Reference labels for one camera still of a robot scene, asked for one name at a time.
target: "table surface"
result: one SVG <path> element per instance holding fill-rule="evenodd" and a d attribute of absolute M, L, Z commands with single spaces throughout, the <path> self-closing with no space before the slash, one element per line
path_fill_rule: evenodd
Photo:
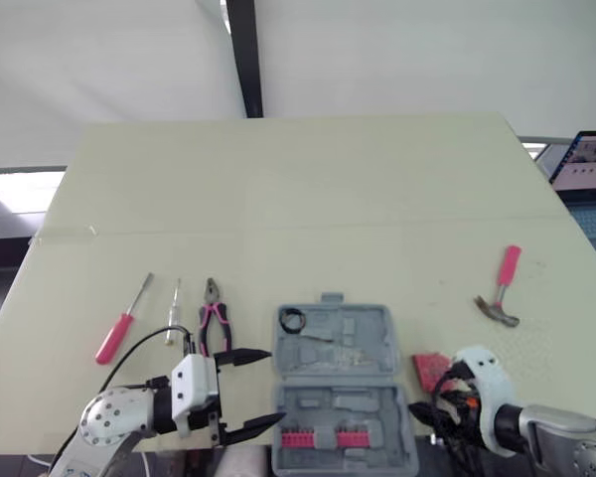
<path fill-rule="evenodd" d="M 516 329 L 473 303 L 494 294 L 509 243 L 523 248 L 505 301 Z M 0 313 L 0 453 L 57 450 L 110 371 L 94 353 L 147 271 L 124 350 L 166 324 L 177 277 L 185 325 L 213 276 L 250 348 L 271 349 L 280 304 L 341 291 L 390 309 L 411 401 L 424 398 L 411 354 L 481 344 L 523 402 L 596 416 L 596 253 L 496 114 L 93 126 Z M 156 339 L 115 382 L 179 359 Z M 224 420 L 273 411 L 278 381 L 271 360 L 225 368 Z"/>

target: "black ceiling beam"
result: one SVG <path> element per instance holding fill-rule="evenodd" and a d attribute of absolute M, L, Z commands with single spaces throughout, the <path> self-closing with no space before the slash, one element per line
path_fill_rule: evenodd
<path fill-rule="evenodd" d="M 247 117 L 263 117 L 254 0 L 226 0 L 231 45 Z"/>

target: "screwdriver shaft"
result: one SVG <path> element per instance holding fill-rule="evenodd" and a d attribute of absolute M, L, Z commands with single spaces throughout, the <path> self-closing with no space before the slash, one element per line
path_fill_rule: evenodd
<path fill-rule="evenodd" d="M 143 283 L 141 284 L 141 288 L 139 288 L 139 291 L 137 292 L 137 295 L 135 296 L 135 299 L 132 300 L 132 303 L 130 303 L 130 306 L 126 310 L 126 315 L 132 315 L 132 310 L 134 309 L 135 305 L 137 304 L 137 301 L 139 301 L 139 298 L 143 294 L 143 292 L 146 289 L 146 287 L 150 284 L 150 281 L 152 280 L 152 277 L 153 277 L 153 274 L 152 273 L 148 273 L 146 275 L 146 279 L 143 280 Z"/>

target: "screwdriver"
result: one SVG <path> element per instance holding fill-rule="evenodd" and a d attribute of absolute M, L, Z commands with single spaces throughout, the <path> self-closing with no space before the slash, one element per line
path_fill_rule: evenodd
<path fill-rule="evenodd" d="M 172 298 L 172 305 L 170 305 L 170 311 L 168 312 L 168 326 L 180 325 L 179 320 L 179 288 L 181 287 L 181 278 L 177 279 L 177 286 L 175 288 L 175 296 Z M 172 345 L 175 340 L 172 335 L 174 330 L 168 330 L 166 333 L 166 345 Z"/>
<path fill-rule="evenodd" d="M 110 328 L 110 331 L 104 338 L 99 351 L 97 351 L 97 354 L 95 355 L 95 360 L 99 365 L 107 365 L 114 358 L 115 353 L 117 353 L 117 349 L 121 345 L 123 338 L 126 336 L 132 320 L 134 320 L 134 317 L 132 316 L 132 310 L 137 304 L 137 301 L 139 301 L 139 297 L 143 294 L 144 290 L 152 280 L 152 276 L 152 273 L 148 273 L 146 279 L 143 280 L 141 288 L 139 288 L 139 292 L 137 293 L 137 296 L 135 296 L 135 299 L 132 300 L 132 303 L 130 303 L 130 306 L 126 312 L 121 314 L 119 320 L 112 325 L 112 328 Z"/>

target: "laptop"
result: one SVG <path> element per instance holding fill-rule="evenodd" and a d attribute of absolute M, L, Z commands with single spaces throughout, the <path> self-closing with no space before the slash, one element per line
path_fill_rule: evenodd
<path fill-rule="evenodd" d="M 596 131 L 581 131 L 549 182 L 596 248 Z"/>

